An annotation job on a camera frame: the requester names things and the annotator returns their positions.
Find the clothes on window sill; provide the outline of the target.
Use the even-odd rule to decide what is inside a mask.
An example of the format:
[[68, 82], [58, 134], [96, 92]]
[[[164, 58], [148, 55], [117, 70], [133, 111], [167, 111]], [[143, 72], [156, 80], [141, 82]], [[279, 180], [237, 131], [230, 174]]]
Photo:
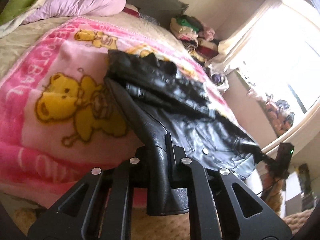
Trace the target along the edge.
[[286, 100], [274, 101], [272, 94], [258, 93], [253, 88], [249, 89], [247, 96], [259, 102], [278, 137], [293, 126], [295, 113], [291, 111], [291, 106]]

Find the plastic bag of clothes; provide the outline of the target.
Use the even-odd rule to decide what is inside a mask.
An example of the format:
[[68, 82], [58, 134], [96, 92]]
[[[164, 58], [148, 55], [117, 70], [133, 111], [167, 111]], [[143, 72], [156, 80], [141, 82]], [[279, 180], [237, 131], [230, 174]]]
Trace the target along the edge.
[[216, 85], [217, 90], [220, 92], [221, 95], [229, 89], [227, 76], [215, 70], [212, 70], [209, 67], [204, 67], [204, 71], [206, 72], [212, 83]]

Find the black leather jacket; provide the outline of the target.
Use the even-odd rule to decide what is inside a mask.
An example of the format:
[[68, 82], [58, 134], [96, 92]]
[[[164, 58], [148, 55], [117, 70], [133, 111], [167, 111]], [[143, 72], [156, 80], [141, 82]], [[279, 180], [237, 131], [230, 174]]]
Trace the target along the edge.
[[203, 167], [228, 168], [241, 180], [266, 159], [242, 127], [210, 106], [204, 85], [185, 77], [173, 62], [119, 50], [108, 52], [108, 62], [104, 81], [144, 145], [148, 215], [188, 211], [186, 189], [173, 189], [169, 183], [167, 134]]

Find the lilac puffy quilt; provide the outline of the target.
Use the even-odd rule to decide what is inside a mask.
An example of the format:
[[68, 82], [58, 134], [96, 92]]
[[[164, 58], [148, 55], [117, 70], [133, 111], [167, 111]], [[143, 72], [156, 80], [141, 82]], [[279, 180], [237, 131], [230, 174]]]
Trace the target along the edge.
[[46, 0], [22, 23], [28, 24], [52, 17], [110, 16], [120, 13], [126, 0]]

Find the green and cream blanket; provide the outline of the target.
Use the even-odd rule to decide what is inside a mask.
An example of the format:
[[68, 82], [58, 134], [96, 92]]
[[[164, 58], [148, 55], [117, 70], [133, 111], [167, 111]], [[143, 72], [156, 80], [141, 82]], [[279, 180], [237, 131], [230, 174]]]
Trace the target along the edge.
[[12, 33], [46, 0], [9, 0], [1, 12], [1, 38]]

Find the pile of folded clothes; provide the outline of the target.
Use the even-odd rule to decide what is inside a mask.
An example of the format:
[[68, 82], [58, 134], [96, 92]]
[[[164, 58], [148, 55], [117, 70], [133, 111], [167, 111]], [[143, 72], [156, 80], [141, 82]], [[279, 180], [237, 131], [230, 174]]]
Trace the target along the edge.
[[216, 57], [220, 40], [215, 38], [215, 31], [197, 18], [178, 15], [172, 18], [169, 29], [183, 44], [190, 56], [200, 65]]

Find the cream window curtain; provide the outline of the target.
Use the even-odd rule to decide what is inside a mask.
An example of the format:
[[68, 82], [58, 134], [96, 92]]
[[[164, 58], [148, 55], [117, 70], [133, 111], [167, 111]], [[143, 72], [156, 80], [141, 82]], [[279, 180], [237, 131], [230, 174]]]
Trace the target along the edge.
[[218, 73], [228, 75], [234, 70], [231, 61], [244, 48], [249, 40], [251, 32], [261, 23], [261, 19], [271, 10], [281, 5], [279, 0], [265, 0], [252, 16], [242, 24], [232, 35], [222, 40], [218, 48], [218, 55], [205, 62], [204, 66]]

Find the grey upholstered headboard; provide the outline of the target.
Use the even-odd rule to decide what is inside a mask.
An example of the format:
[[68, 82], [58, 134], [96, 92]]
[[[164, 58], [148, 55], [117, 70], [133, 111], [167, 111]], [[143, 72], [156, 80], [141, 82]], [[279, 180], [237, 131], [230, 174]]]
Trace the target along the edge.
[[126, 0], [134, 5], [139, 12], [155, 18], [161, 27], [169, 29], [172, 18], [183, 15], [188, 5], [179, 0]]

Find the cream fleece bed sheet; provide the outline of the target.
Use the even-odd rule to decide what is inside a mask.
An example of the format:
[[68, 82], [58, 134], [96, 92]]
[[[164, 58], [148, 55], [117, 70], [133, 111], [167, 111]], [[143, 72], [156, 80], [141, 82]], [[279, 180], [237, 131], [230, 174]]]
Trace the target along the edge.
[[184, 46], [168, 30], [125, 12], [107, 17], [61, 17], [40, 20], [18, 26], [1, 38], [1, 78], [9, 77], [29, 50], [40, 41], [75, 39], [84, 31], [114, 36], [121, 50], [137, 53], [153, 51], [158, 58], [168, 59], [183, 68], [189, 68], [192, 59]]

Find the red and white pillow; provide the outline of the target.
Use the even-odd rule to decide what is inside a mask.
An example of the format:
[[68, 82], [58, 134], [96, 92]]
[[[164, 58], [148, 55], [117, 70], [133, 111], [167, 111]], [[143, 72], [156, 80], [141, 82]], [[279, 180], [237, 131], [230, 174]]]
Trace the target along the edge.
[[132, 16], [134, 16], [136, 18], [140, 18], [139, 10], [134, 5], [126, 3], [125, 7], [123, 9], [123, 12], [125, 12], [125, 13], [127, 13], [129, 15], [132, 15]]

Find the pink cartoon bear blanket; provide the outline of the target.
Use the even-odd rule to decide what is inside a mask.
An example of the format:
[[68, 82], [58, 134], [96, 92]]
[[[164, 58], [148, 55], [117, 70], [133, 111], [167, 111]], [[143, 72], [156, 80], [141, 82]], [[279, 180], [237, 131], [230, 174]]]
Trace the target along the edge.
[[[44, 207], [90, 169], [115, 167], [142, 145], [103, 82], [108, 50], [121, 50], [118, 39], [84, 31], [50, 42], [40, 41], [1, 78], [1, 191]], [[193, 59], [178, 68], [205, 84], [213, 108], [236, 120]]]

